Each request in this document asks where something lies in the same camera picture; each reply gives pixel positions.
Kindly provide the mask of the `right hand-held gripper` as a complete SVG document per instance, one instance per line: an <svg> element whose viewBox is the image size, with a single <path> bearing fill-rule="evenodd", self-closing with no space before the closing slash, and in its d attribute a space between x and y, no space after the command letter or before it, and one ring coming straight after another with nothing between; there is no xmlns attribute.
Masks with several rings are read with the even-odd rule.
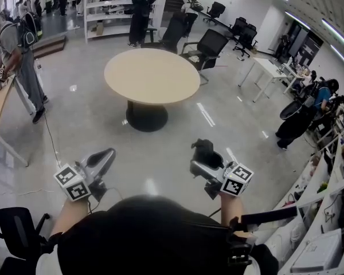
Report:
<svg viewBox="0 0 344 275"><path fill-rule="evenodd" d="M213 152L210 166L191 161L190 172L194 177L201 176L206 180L204 190L211 199L219 193L240 196L254 176L254 172L242 163L232 161L224 165L222 156L217 152Z"/></svg>

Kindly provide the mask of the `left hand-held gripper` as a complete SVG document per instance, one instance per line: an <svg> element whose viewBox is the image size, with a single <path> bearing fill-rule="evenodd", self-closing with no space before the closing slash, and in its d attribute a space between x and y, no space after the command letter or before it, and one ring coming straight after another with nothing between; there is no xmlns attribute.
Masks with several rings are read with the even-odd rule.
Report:
<svg viewBox="0 0 344 275"><path fill-rule="evenodd" d="M72 202L93 196L98 202L107 192L103 181L113 164L116 151L113 148L88 154L74 165L63 165L53 177Z"/></svg>

